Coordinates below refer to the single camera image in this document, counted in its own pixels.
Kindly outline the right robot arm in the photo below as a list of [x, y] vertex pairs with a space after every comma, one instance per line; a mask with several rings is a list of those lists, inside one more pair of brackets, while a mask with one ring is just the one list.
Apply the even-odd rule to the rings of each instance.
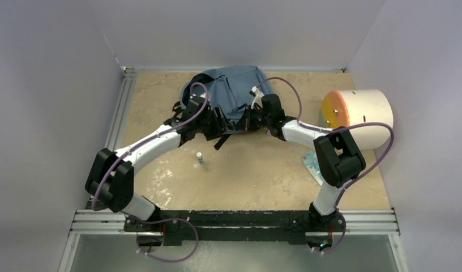
[[245, 128], [266, 128], [282, 141], [294, 142], [314, 150], [323, 184], [309, 207], [310, 226], [321, 231], [336, 217], [339, 197], [345, 185], [366, 168], [365, 159], [349, 131], [321, 132], [318, 127], [305, 128], [286, 116], [276, 94], [250, 92], [251, 105], [245, 111]]

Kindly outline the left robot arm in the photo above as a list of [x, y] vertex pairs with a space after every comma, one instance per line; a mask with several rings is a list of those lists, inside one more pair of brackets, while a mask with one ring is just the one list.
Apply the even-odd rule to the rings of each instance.
[[92, 195], [92, 210], [123, 212], [137, 218], [145, 231], [156, 230], [160, 208], [135, 192], [135, 175], [197, 134], [203, 134], [209, 141], [224, 136], [232, 128], [220, 106], [212, 107], [208, 100], [198, 97], [191, 99], [185, 109], [177, 108], [174, 116], [149, 136], [115, 151], [103, 148], [97, 153], [85, 184]]

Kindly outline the blue student backpack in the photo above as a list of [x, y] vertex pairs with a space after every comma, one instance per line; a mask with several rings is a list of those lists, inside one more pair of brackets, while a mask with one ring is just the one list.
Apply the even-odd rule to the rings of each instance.
[[[214, 145], [219, 150], [233, 134], [244, 133], [243, 114], [245, 107], [251, 105], [251, 88], [257, 86], [265, 95], [273, 92], [266, 75], [257, 66], [237, 65], [203, 71], [187, 82], [173, 106], [174, 116], [166, 121], [167, 125], [177, 126], [191, 118], [204, 103], [204, 92], [209, 92], [208, 107], [221, 107], [234, 130], [226, 133]], [[180, 144], [195, 138], [198, 117], [177, 130], [181, 136]]]

